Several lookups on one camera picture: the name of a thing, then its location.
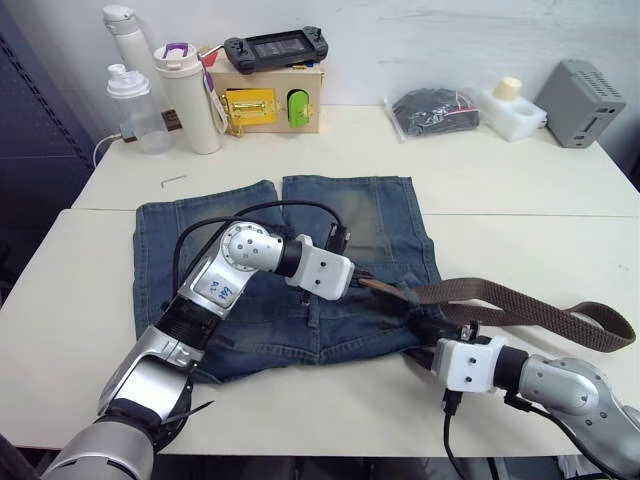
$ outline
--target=white table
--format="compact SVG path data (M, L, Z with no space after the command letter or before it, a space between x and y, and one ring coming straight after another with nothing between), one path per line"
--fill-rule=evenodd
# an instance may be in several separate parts
M227 136L212 155L190 152L181 131L172 136L174 148L155 156L115 142L73 208L134 210L262 179L279 188L285 175L314 174L412 176L423 213L640 211L636 190L599 145L563 149L546 130L511 144L486 128L399 144L381 107L325 106L317 135Z
M337 130L248 135L229 139L213 156L184 152L181 134L163 157L112 147L0 310L0 431L18 445L59 448L94 420L104 382L135 340L133 209L286 174L412 175L443 278L482 276L559 307L600 301L640 327L638 196L598 146L564 150L540 132L524 148L486 131L397 145L374 108L326 108L323 115ZM366 137L379 148L358 147ZM358 148L368 153L356 155ZM272 162L243 166L258 149ZM344 168L318 156L331 150L341 152ZM303 153L297 161L290 158L294 151ZM371 160L384 152L389 165ZM215 173L220 163L228 167L224 176ZM187 177L160 187L160 179L182 174ZM514 327L506 335L532 353L597 364L621 400L640 405L637 345L602 354L535 328ZM443 456L442 391L431 374L399 355L266 371L198 387L194 405L216 403L194 416L166 452ZM465 396L452 442L460 456L575 451L554 426L504 406L498 395Z

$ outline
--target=white wall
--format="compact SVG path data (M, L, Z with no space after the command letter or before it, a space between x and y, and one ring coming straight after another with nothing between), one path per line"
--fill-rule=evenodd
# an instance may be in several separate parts
M379 103L415 86L488 85L506 74L523 79L531 98L559 60L590 60L628 102L601 143L623 170L640 149L637 0L122 2L136 10L154 46L215 45L231 36L320 26L329 42L328 104ZM113 132L105 67L118 54L101 22L107 1L5 3L89 134Z

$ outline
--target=green button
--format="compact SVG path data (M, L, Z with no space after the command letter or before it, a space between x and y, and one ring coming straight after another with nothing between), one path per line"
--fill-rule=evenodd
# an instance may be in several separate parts
M287 100L289 111L289 125L291 128L304 127L309 123L308 115L309 94L304 90L292 90Z

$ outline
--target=yellow cap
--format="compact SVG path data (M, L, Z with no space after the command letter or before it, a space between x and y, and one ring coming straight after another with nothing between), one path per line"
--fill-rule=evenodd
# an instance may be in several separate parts
M498 100L510 102L518 97L521 88L522 82L517 78L504 77L493 89L493 96Z

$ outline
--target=plastic bag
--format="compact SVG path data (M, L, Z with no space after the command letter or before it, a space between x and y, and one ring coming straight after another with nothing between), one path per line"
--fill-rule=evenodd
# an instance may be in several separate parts
M385 105L400 139L432 133L473 130L480 124L479 111L464 93L446 88L413 90L392 106Z

